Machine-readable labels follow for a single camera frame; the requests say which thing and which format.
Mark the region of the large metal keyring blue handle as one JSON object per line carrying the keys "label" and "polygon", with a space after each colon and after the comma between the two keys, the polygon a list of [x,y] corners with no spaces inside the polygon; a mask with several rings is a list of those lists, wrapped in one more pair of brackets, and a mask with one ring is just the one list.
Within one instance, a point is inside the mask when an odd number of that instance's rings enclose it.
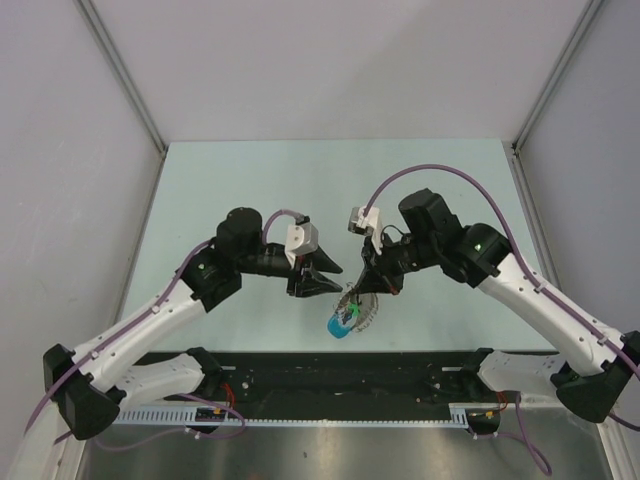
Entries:
{"label": "large metal keyring blue handle", "polygon": [[[358,316],[352,316],[349,324],[341,325],[339,322],[340,316],[343,312],[348,311],[347,307],[351,302],[360,305],[360,314]],[[379,300],[376,294],[357,295],[349,291],[338,300],[328,320],[327,330],[329,334],[336,339],[343,339],[351,333],[362,332],[371,324],[378,312],[378,308]]]}

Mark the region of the green key tag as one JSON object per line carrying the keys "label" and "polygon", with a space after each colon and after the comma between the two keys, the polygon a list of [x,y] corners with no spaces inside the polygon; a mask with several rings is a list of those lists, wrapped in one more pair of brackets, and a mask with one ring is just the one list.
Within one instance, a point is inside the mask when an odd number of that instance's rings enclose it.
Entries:
{"label": "green key tag", "polygon": [[348,305],[347,310],[352,316],[358,316],[360,314],[360,305],[358,303],[351,302]]}

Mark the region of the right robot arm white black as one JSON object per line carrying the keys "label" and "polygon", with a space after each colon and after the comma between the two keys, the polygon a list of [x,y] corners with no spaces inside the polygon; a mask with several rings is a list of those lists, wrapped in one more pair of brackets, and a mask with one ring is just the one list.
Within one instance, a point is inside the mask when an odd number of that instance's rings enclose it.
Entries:
{"label": "right robot arm white black", "polygon": [[478,350],[461,376],[469,399],[484,401],[495,391],[546,396],[583,420],[603,422],[639,365],[638,332],[623,334],[587,314],[520,263],[495,228],[461,225],[439,194],[420,190],[398,210],[408,231],[392,241],[378,208],[353,208],[348,229],[365,238],[356,293],[397,295],[406,274],[439,267],[508,307],[557,351],[542,356]]}

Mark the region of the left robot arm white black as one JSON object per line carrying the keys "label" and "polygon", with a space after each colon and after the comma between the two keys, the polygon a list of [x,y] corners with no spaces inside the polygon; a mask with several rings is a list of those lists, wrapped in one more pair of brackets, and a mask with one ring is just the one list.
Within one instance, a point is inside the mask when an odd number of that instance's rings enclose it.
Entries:
{"label": "left robot arm white black", "polygon": [[320,247],[316,227],[306,215],[289,215],[295,221],[279,244],[265,240],[272,222],[257,210],[231,210],[214,237],[198,244],[164,290],[136,313],[81,345],[55,344],[44,353],[40,403],[55,404],[70,436],[88,440],[140,404],[174,395],[214,397],[222,370],[204,348],[151,365],[138,362],[179,327],[237,293],[245,274],[282,278],[294,298],[341,292],[329,277],[343,270]]}

